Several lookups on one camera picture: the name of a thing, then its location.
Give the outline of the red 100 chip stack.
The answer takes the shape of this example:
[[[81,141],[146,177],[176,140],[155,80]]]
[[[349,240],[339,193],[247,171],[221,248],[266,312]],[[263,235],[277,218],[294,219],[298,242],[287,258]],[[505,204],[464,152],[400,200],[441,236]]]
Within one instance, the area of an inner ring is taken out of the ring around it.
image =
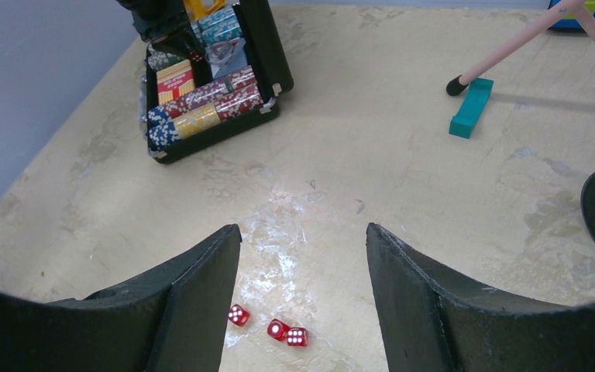
[[[234,119],[263,105],[263,98],[255,84],[235,90],[215,102],[215,111],[222,122]]]

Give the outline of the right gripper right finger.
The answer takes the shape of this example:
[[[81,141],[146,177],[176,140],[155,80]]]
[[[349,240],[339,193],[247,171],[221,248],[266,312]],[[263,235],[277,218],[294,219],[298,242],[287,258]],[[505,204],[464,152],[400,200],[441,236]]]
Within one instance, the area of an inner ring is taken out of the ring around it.
[[[502,291],[375,223],[366,255],[389,370],[595,371],[595,302]]]

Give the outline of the yellow 50 chip stack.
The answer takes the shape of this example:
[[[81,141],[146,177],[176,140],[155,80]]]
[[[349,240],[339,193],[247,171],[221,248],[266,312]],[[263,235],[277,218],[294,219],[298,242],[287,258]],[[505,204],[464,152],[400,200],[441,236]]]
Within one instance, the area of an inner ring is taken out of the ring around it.
[[[174,128],[182,140],[221,123],[214,102],[191,110],[173,120]]]

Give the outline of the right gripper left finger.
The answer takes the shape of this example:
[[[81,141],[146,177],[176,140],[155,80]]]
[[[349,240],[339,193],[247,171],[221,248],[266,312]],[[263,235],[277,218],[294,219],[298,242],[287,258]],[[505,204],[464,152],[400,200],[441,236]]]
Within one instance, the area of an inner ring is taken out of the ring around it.
[[[217,371],[241,242],[223,226],[81,300],[0,292],[0,371]]]

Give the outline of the red Texas Hold'em card deck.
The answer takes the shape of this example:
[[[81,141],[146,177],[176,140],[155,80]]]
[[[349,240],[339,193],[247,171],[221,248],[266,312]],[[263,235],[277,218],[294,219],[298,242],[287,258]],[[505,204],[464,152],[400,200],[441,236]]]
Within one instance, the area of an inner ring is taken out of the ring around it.
[[[191,62],[182,60],[156,72],[158,104],[164,105],[195,89]]]

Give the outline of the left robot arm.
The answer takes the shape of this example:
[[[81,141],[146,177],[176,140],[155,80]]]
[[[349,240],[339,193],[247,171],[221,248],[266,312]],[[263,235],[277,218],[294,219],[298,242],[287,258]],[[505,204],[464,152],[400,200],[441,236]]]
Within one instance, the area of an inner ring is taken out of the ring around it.
[[[181,0],[116,0],[132,15],[132,24],[142,41],[149,42],[190,23]]]

